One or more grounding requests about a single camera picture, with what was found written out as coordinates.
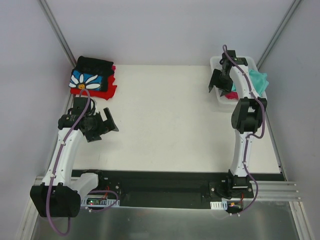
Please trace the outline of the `white plastic basket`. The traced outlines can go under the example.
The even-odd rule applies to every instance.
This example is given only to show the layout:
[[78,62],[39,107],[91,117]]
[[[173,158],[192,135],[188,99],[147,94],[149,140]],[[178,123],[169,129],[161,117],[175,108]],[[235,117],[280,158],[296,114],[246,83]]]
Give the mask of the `white plastic basket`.
[[[250,93],[252,93],[256,98],[259,97],[262,99],[267,99],[266,92],[264,92],[262,95],[259,95],[257,93],[256,89],[253,87],[251,78],[249,76],[249,69],[258,71],[255,61],[253,60],[253,58],[249,56],[241,56],[241,58],[246,59],[248,66],[241,65],[242,67],[244,67],[244,69],[240,67],[242,71],[239,70],[239,68],[237,68],[236,66],[233,66],[229,72],[230,77],[234,82],[235,86],[238,87],[238,90],[240,90],[240,92],[238,93],[238,96],[240,98],[249,97],[251,99],[253,97],[250,95]],[[219,64],[220,59],[221,57],[218,57],[218,56],[211,57],[210,66],[212,70],[214,69],[219,70],[219,68],[222,68],[221,65]],[[238,100],[229,100],[225,96],[220,97],[220,94],[219,95],[217,94],[217,100],[219,105],[222,107],[229,107],[229,108],[232,107],[234,109],[238,104]]]

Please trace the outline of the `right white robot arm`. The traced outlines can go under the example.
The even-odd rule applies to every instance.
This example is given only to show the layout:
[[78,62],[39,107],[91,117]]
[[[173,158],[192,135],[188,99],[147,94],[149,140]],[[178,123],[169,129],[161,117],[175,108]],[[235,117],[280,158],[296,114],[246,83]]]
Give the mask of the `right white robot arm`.
[[225,180],[214,188],[216,195],[230,200],[252,187],[253,178],[249,172],[251,148],[254,138],[264,136],[268,102],[254,88],[246,58],[238,57],[235,50],[228,50],[226,45],[222,49],[220,68],[212,71],[208,90],[230,93],[235,87],[238,96],[231,115],[231,126],[235,130],[233,160]]

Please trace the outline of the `red folded t shirt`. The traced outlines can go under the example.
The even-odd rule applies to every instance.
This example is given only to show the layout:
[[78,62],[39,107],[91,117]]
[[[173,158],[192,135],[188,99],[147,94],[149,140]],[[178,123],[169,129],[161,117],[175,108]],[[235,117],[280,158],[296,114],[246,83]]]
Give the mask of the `red folded t shirt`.
[[70,93],[79,95],[81,90],[86,89],[91,97],[108,100],[116,93],[117,85],[114,84],[115,80],[115,76],[110,75],[106,81],[107,90],[102,91],[103,82],[101,76],[88,74],[72,75],[69,82]]

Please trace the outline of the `left aluminium frame post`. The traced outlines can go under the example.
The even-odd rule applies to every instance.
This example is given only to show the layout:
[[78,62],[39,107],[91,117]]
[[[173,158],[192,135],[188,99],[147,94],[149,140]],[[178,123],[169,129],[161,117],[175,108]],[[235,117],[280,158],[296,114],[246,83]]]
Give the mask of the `left aluminium frame post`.
[[67,40],[46,0],[38,0],[38,4],[40,5],[42,12],[44,13],[48,23],[50,24],[60,46],[62,47],[62,50],[64,51],[65,55],[67,56],[69,62],[73,67],[76,66],[76,59],[71,51],[71,48],[69,47]]

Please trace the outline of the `magenta t shirt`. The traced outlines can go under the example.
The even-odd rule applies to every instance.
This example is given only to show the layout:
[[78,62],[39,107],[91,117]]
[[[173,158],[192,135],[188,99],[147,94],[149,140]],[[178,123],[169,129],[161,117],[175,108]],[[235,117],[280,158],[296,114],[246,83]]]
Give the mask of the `magenta t shirt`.
[[230,92],[230,93],[226,94],[225,97],[228,100],[238,100],[239,99],[238,94],[236,92]]

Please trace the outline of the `aluminium frame post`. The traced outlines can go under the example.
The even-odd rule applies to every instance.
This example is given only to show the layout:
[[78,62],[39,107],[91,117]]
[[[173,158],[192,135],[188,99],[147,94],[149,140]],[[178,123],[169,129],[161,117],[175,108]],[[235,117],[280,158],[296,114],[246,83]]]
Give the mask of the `aluminium frame post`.
[[42,12],[44,13],[48,23],[50,24],[60,46],[62,47],[62,50],[64,51],[65,55],[67,56],[69,62],[73,67],[76,66],[76,59],[71,51],[71,48],[69,47],[67,40],[46,0],[38,0],[38,4],[40,5]]
[[282,33],[285,31],[286,27],[288,26],[289,22],[293,18],[294,14],[303,3],[303,0],[293,0],[289,5],[289,8],[285,12],[283,18],[281,19],[279,25],[275,29],[272,37],[270,38],[268,44],[266,45],[261,57],[259,58],[256,66],[257,69],[260,70],[263,66],[264,62],[267,60],[268,56],[272,52],[273,48],[275,47],[278,40],[281,38]]

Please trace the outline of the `pink folded t shirt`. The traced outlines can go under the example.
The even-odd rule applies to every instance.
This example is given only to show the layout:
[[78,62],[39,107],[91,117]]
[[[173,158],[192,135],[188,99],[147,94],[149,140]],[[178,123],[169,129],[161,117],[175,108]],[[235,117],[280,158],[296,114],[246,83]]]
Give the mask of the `pink folded t shirt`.
[[116,66],[113,65],[111,69],[113,70],[113,75],[114,75],[114,74],[115,74],[115,71],[116,71]]

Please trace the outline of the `teal t shirt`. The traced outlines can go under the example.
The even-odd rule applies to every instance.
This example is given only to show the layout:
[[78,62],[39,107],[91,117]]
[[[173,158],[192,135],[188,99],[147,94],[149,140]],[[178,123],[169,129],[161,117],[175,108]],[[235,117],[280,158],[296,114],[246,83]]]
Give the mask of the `teal t shirt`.
[[248,70],[249,77],[251,79],[252,85],[261,96],[269,86],[268,75],[267,73],[260,73],[254,69]]

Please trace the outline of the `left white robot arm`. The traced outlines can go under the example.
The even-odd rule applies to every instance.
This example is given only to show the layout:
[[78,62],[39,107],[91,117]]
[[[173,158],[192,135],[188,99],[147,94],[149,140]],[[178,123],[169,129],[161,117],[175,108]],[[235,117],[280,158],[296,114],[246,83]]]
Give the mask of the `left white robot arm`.
[[73,106],[58,120],[58,138],[50,166],[41,183],[30,190],[41,217],[74,218],[89,192],[99,195],[107,189],[102,173],[97,170],[87,170],[72,181],[80,142],[100,141],[102,135],[119,130],[109,108],[104,108],[103,114],[106,119],[96,110],[92,99],[75,97]]

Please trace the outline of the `right aluminium frame post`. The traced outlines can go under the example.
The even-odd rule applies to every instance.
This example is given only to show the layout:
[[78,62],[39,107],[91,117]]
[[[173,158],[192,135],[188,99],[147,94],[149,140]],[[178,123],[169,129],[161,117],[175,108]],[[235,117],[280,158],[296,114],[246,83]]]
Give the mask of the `right aluminium frame post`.
[[259,58],[256,66],[257,69],[260,70],[263,66],[264,62],[267,60],[268,56],[272,52],[273,48],[275,47],[278,40],[281,38],[282,33],[285,31],[286,27],[288,26],[289,22],[293,18],[294,14],[303,3],[303,0],[293,0],[289,5],[289,8],[285,12],[283,18],[281,19],[279,25],[275,29],[272,37],[270,38],[268,44],[266,45],[261,57]]

